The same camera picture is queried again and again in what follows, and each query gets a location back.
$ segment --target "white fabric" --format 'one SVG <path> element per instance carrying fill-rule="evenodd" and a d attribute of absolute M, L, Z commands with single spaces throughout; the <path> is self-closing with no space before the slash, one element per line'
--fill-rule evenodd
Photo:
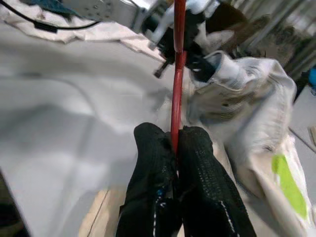
<path fill-rule="evenodd" d="M 189 103 L 189 120 L 202 117 L 211 124 L 224 124 L 226 120 L 244 117 L 225 142 L 236 178 L 254 195 L 267 201 L 287 235 L 315 236 L 304 172 L 294 139 L 287 130 L 296 91 L 293 80 L 274 59 L 232 60 L 224 52 L 215 52 L 207 59 L 213 64 L 220 60 L 220 66 L 207 85 L 196 83 L 197 91 Z M 291 206 L 278 176 L 273 174 L 272 160 L 279 154 L 285 156 L 304 197 L 306 219 Z"/>
<path fill-rule="evenodd" d="M 28 6 L 21 3 L 19 0 L 6 0 L 6 2 L 14 7 L 19 12 L 26 16 L 47 22 L 56 26 L 64 27 L 78 27 L 92 23 L 89 20 L 80 19 L 76 16 L 71 18 L 71 21 L 66 20 L 64 17 L 51 13 L 49 11 L 42 10 L 39 6 Z M 132 32 L 127 27 L 121 26 L 115 22 L 104 22 L 86 30 L 79 31 L 62 31 L 59 30 L 56 34 L 46 32 L 34 28 L 33 23 L 24 20 L 23 18 L 15 15 L 5 7 L 0 5 L 0 20 L 18 28 L 27 35 L 38 37 L 44 40 L 59 41 L 62 43 L 70 43 L 73 40 L 95 40 L 95 41 L 115 41 L 119 40 L 126 46 L 132 49 L 148 54 L 159 60 L 163 60 L 160 57 L 159 51 L 150 50 L 147 45 L 149 40 L 144 36 L 138 35 Z"/>

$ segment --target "red wire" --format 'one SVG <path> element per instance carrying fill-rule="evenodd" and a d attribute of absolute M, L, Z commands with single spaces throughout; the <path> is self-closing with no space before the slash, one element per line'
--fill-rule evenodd
<path fill-rule="evenodd" d="M 178 150 L 179 127 L 181 122 L 181 96 L 183 68 L 186 63 L 186 52 L 183 51 L 186 0 L 175 0 L 174 3 L 174 50 L 175 74 L 173 82 L 171 110 L 171 140 L 174 151 Z"/>

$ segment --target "red cable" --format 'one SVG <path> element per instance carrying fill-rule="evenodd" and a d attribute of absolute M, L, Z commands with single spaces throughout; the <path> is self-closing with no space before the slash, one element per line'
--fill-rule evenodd
<path fill-rule="evenodd" d="M 181 96 L 183 69 L 186 63 L 186 52 L 183 51 L 184 26 L 186 14 L 186 0 L 175 0 L 174 2 L 174 50 L 175 74 L 173 82 L 172 110 L 171 110 L 171 140 L 174 151 L 177 153 L 179 128 L 181 122 Z"/>

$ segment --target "black cable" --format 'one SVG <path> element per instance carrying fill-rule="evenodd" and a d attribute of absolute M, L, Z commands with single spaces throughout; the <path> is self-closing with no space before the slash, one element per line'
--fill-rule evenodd
<path fill-rule="evenodd" d="M 40 22 L 40 21 L 37 21 L 37 20 L 34 20 L 34 19 L 31 19 L 31 18 L 27 17 L 26 15 L 24 15 L 21 12 L 17 11 L 16 9 L 14 9 L 12 6 L 10 6 L 9 4 L 4 2 L 3 0 L 0 0 L 0 4 L 2 4 L 4 7 L 6 7 L 7 9 L 12 11 L 16 15 L 18 15 L 19 17 L 22 17 L 24 20 L 32 22 L 36 29 L 49 31 L 49 32 L 52 32 L 52 33 L 57 33 L 58 30 L 63 30 L 63 31 L 83 30 L 83 29 L 90 28 L 90 27 L 95 26 L 96 24 L 100 23 L 99 21 L 96 21 L 96 22 L 93 22 L 91 24 L 88 24 L 88 25 L 85 25 L 85 26 L 78 26 L 78 27 L 54 26 L 54 25 L 50 25 L 50 24 L 47 24 L 47 23 L 44 23 L 44 22 Z"/>

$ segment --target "green patch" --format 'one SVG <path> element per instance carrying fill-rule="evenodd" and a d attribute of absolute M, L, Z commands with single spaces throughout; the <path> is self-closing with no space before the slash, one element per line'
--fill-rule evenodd
<path fill-rule="evenodd" d="M 294 210 L 304 219 L 307 217 L 306 203 L 297 187 L 284 155 L 274 155 L 272 171 L 280 177 L 280 187 Z"/>

